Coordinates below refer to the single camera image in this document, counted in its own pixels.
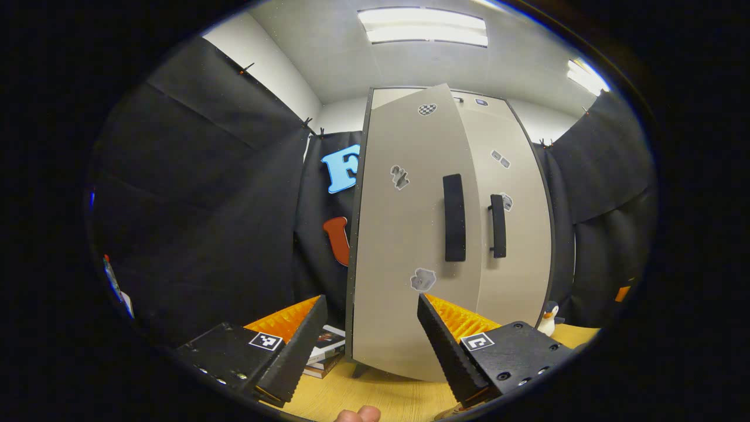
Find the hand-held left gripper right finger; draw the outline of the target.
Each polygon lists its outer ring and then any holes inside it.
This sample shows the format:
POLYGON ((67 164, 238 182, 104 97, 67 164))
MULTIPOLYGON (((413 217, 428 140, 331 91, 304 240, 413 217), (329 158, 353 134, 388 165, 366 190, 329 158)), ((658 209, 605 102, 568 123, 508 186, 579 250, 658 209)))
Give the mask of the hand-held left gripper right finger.
POLYGON ((530 324, 497 324, 434 295, 417 318, 455 400, 471 408, 539 384, 578 352, 530 324))

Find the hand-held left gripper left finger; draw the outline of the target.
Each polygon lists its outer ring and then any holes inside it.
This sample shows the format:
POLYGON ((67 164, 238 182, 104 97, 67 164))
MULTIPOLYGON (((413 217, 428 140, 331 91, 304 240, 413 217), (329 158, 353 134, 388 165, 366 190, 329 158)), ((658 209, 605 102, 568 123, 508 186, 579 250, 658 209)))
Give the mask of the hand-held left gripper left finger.
POLYGON ((230 396, 282 408, 292 400, 328 309, 326 296, 318 295, 246 326, 223 322, 172 355, 230 396))

